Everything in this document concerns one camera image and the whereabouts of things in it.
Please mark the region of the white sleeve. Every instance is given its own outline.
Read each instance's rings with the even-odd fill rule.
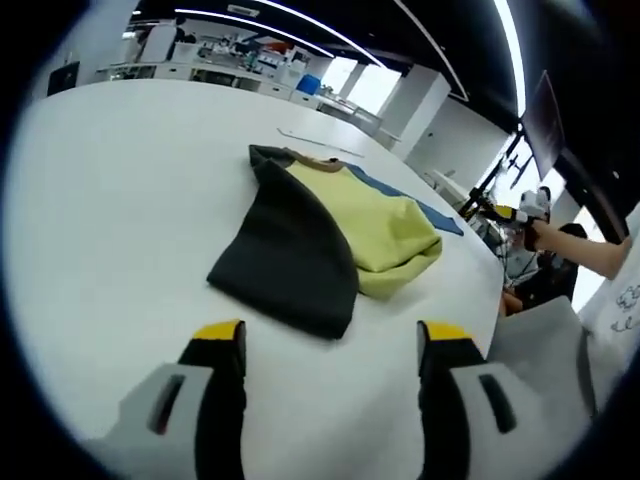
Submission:
[[[638,238],[638,233],[640,233],[640,203],[627,216],[627,228],[629,228],[629,236],[632,239]]]

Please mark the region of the white table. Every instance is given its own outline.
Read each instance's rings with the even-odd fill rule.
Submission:
[[[81,438],[106,433],[120,399],[175,361],[207,323],[248,326],[247,478],[416,478],[422,465],[416,321],[447,319],[487,352],[500,265],[462,225],[442,257],[386,303],[359,296],[340,342],[313,340],[210,288],[256,182],[250,143],[317,157],[307,130],[441,212],[453,210],[357,128],[221,86],[131,80],[44,99],[24,117],[6,179],[5,275],[20,342],[55,411]]]

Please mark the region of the computer screen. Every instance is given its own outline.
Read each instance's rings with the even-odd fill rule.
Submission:
[[[522,116],[522,125],[540,179],[543,179],[553,168],[565,145],[560,110],[546,71],[543,72],[531,103]]]

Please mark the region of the blue fabric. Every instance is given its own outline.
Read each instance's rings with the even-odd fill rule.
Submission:
[[[420,210],[424,213],[425,217],[431,222],[431,224],[437,228],[438,230],[444,230],[445,232],[455,233],[456,235],[463,236],[464,232],[456,225],[456,222],[453,218],[445,217],[437,210],[434,210],[429,205],[425,205],[420,200],[416,200],[410,195],[402,193],[400,190],[396,190],[393,187],[390,187],[386,183],[382,183],[375,178],[370,177],[362,170],[360,167],[356,167],[355,165],[345,164],[347,168],[353,173],[358,179],[372,188],[375,188],[380,193],[388,196],[388,197],[407,197],[415,200],[415,202],[420,207]]]

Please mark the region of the ceiling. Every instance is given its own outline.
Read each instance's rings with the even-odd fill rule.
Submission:
[[[318,44],[336,55],[371,61],[322,29],[278,9],[252,0],[148,0],[143,15],[161,9],[186,8],[226,13],[228,3],[260,10],[257,21]],[[375,8],[363,2],[282,0],[280,3],[332,27],[358,45],[376,51],[389,68],[404,73],[412,63],[442,72],[452,92],[468,94],[470,108],[506,131],[517,122],[513,67],[506,35],[493,0],[446,0],[404,4],[442,49],[452,69],[394,0]],[[560,161],[558,170],[580,204],[592,206],[592,190],[601,189],[624,217],[640,200],[637,178],[640,137],[635,107],[640,71],[632,55],[637,33],[629,4],[606,0],[509,0],[524,64],[527,96],[533,95],[544,70],[554,86],[567,146],[583,170]],[[395,60],[380,52],[394,54]],[[606,215],[594,216],[605,236]]]

